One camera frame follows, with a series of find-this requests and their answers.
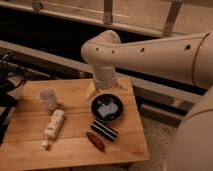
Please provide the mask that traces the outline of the beige cylindrical gripper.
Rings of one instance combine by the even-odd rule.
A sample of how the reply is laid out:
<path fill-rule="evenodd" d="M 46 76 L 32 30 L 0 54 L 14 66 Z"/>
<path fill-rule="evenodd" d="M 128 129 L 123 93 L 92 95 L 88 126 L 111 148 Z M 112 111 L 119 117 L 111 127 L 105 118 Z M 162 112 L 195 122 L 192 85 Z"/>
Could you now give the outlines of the beige cylindrical gripper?
<path fill-rule="evenodd" d="M 116 88 L 127 90 L 128 86 L 120 78 L 117 78 L 114 67 L 94 67 L 93 82 L 91 82 L 86 91 L 86 98 L 90 99 L 98 93 L 98 89 L 108 89 L 116 85 Z"/>

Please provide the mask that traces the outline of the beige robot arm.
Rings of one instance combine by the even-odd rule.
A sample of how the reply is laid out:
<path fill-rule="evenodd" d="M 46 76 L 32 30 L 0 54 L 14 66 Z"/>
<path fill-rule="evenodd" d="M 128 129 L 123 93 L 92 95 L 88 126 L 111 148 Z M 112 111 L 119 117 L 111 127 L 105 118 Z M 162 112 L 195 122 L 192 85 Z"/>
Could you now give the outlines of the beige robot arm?
<path fill-rule="evenodd" d="M 213 31 L 123 43 L 107 30 L 81 47 L 96 87 L 116 85 L 117 67 L 204 88 L 182 120 L 164 160 L 164 171 L 213 171 Z"/>

